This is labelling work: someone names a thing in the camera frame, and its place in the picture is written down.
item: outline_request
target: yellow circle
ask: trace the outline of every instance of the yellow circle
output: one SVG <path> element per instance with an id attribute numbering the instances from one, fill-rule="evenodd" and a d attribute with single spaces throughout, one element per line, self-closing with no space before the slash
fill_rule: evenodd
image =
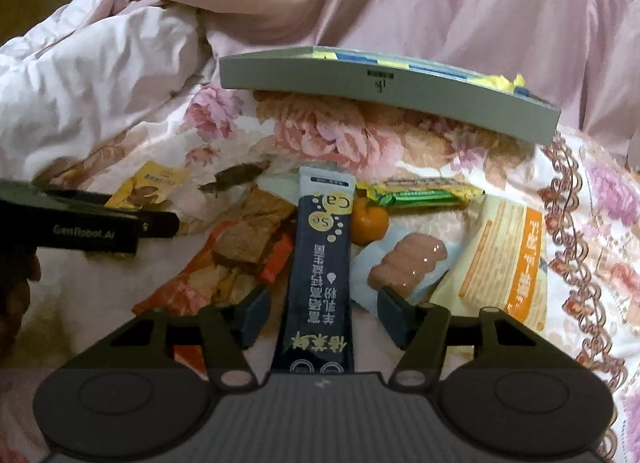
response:
<path id="1" fill-rule="evenodd" d="M 351 198 L 344 192 L 325 194 L 322 197 L 322 206 L 330 214 L 351 214 Z"/>
<path id="2" fill-rule="evenodd" d="M 328 212 L 311 212 L 309 215 L 311 228 L 318 232 L 326 232 L 334 226 L 334 218 Z"/>

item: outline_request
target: brown lace pattern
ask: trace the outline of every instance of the brown lace pattern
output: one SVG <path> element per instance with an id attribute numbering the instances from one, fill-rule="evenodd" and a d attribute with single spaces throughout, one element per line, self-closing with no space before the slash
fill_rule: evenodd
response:
<path id="1" fill-rule="evenodd" d="M 545 204 L 547 231 L 558 247 L 549 266 L 572 288 L 562 309 L 577 321 L 580 331 L 586 336 L 576 360 L 601 374 L 613 393 L 625 382 L 627 369 L 624 359 L 610 354 L 612 342 L 605 329 L 607 318 L 600 302 L 602 289 L 586 265 L 589 245 L 582 238 L 582 233 L 575 229 L 572 217 L 572 212 L 580 205 L 578 194 L 582 189 L 582 176 L 579 163 L 560 134 L 556 134 L 553 144 L 543 147 L 542 151 L 558 174 L 547 188 L 538 192 Z M 610 426 L 617 415 L 616 410 Z M 598 452 L 612 461 L 617 447 L 618 439 L 609 427 Z"/>

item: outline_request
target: orange fruit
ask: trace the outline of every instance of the orange fruit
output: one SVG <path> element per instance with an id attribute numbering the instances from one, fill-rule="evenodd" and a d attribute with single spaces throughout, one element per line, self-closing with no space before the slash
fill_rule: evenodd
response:
<path id="1" fill-rule="evenodd" d="M 367 198 L 353 202 L 351 212 L 351 242 L 365 247 L 382 239 L 389 228 L 389 214 L 383 207 L 369 204 Z"/>

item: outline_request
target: pink satin fabric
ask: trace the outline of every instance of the pink satin fabric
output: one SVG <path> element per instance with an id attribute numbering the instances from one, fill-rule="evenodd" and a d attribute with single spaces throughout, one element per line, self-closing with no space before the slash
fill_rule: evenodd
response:
<path id="1" fill-rule="evenodd" d="M 521 73 L 562 107 L 561 123 L 615 154 L 626 154 L 638 127 L 638 0 L 171 1 L 206 11 L 207 37 L 221 56 L 318 44 Z M 160 2 L 103 0 L 89 22 Z"/>

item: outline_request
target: human hand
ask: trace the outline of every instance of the human hand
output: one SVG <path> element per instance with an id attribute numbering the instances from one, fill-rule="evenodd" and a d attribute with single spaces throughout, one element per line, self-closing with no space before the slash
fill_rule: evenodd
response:
<path id="1" fill-rule="evenodd" d="M 31 302 L 29 281 L 40 280 L 36 249 L 0 249 L 0 358 L 14 345 L 22 316 Z"/>

